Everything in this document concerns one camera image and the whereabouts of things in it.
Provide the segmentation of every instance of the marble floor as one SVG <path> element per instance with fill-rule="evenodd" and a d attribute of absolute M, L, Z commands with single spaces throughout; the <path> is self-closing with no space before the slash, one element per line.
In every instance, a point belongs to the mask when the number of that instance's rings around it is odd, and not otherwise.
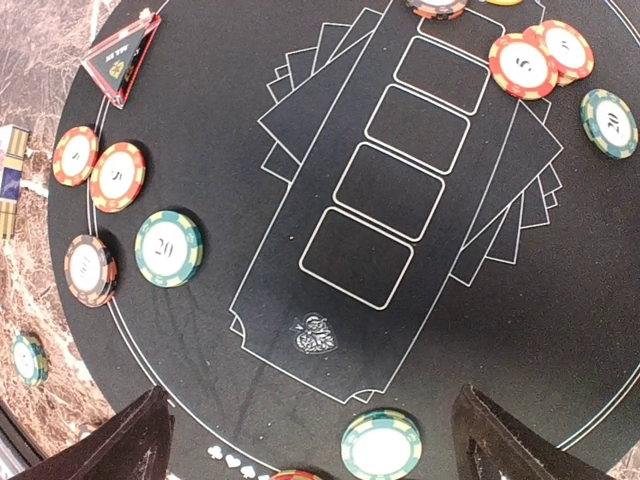
<path fill-rule="evenodd" d="M 31 134 L 16 236 L 0 243 L 0 398 L 47 455 L 77 441 L 77 428 L 113 415 L 73 342 L 54 282 L 47 236 L 49 169 L 58 119 L 79 60 L 119 0 L 0 1 L 0 125 Z M 46 388 L 13 373 L 8 346 L 21 330 L 47 347 Z M 610 472 L 640 480 L 640 445 Z"/>

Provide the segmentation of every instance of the poker table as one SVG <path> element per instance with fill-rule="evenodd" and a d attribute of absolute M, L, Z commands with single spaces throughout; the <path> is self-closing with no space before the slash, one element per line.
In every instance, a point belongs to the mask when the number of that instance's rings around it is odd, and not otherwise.
<path fill-rule="evenodd" d="M 161 2 L 125 0 L 96 41 Z M 172 471 L 352 478 L 340 440 L 380 407 L 413 417 L 411 478 L 456 478 L 452 403 L 471 383 L 559 447 L 608 470 L 638 440 L 640 162 L 608 159 L 580 102 L 640 112 L 633 0 L 470 0 L 450 22 L 402 1 L 173 0 L 123 110 L 79 69 L 60 120 L 147 162 L 124 211 L 51 181 L 51 257 L 93 378 L 118 410 L 171 395 Z M 491 79 L 505 32 L 576 27 L 594 73 L 522 102 Z M 159 210 L 200 229 L 203 264 L 157 288 L 134 241 Z M 69 292 L 71 240 L 118 264 L 108 306 Z"/>

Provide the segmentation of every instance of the casino chip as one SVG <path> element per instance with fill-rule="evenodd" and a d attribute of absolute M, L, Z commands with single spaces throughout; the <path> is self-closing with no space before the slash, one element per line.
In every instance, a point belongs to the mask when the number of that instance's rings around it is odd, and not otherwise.
<path fill-rule="evenodd" d="M 523 34 L 500 37 L 489 52 L 489 68 L 496 83 L 514 97 L 539 100 L 558 83 L 558 68 L 547 47 Z"/>
<path fill-rule="evenodd" d="M 628 158 L 638 148 L 638 126 L 629 106 L 606 90 L 592 90 L 580 108 L 589 139 L 611 158 Z"/>
<path fill-rule="evenodd" d="M 97 237 L 79 235 L 73 239 L 64 257 L 64 274 L 73 296 L 87 307 L 101 307 L 113 298 L 116 262 Z"/>
<path fill-rule="evenodd" d="M 19 334 L 11 347 L 13 364 L 25 385 L 36 387 L 49 377 L 49 361 L 40 339 L 30 333 Z"/>
<path fill-rule="evenodd" d="M 342 437 L 342 460 L 362 480 L 398 480 L 422 456 L 415 423 L 400 412 L 377 410 L 356 418 Z"/>
<path fill-rule="evenodd" d="M 302 470 L 286 470 L 276 473 L 270 480 L 322 480 L 317 475 Z"/>
<path fill-rule="evenodd" d="M 464 13 L 468 0 L 406 0 L 406 3 L 429 20 L 454 20 Z"/>
<path fill-rule="evenodd" d="M 169 210 L 151 215 L 136 236 L 138 269 L 158 287 L 187 283 L 202 263 L 204 245 L 200 231 L 186 215 Z"/>
<path fill-rule="evenodd" d="M 146 168 L 140 150 L 130 143 L 116 143 L 98 160 L 91 174 L 91 199 L 98 210 L 116 213 L 140 193 Z"/>
<path fill-rule="evenodd" d="M 77 187 L 91 175 L 98 158 L 98 137 L 89 127 L 65 133 L 53 152 L 53 176 L 62 185 Z"/>
<path fill-rule="evenodd" d="M 593 50 L 587 39 L 571 25 L 558 20 L 547 20 L 542 25 L 530 27 L 524 32 L 528 41 L 541 41 L 556 61 L 559 85 L 587 78 L 595 67 Z"/>

